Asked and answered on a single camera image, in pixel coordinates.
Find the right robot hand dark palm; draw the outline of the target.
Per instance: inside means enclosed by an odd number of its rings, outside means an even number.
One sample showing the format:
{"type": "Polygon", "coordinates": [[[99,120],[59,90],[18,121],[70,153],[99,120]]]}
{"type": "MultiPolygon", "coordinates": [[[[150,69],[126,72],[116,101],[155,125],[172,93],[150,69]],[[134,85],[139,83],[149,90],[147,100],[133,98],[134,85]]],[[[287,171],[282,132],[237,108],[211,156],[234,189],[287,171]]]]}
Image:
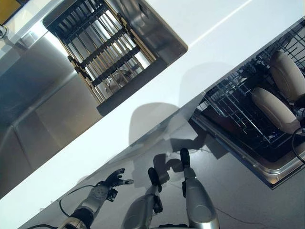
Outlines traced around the right robot hand dark palm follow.
{"type": "Polygon", "coordinates": [[[305,117],[305,95],[302,95],[294,104],[295,113],[298,117],[305,117]]]}

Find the left robot hand dark palm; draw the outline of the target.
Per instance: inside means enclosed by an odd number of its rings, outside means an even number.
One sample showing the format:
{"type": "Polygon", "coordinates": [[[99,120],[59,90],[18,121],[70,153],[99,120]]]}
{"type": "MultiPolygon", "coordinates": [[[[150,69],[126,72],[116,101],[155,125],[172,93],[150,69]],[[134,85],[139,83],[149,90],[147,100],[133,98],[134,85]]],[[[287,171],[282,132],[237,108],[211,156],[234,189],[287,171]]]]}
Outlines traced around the left robot hand dark palm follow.
{"type": "Polygon", "coordinates": [[[122,186],[122,185],[132,185],[134,180],[132,179],[122,179],[122,175],[125,172],[125,168],[120,168],[111,173],[105,181],[98,182],[95,186],[104,186],[108,189],[122,186]]]}

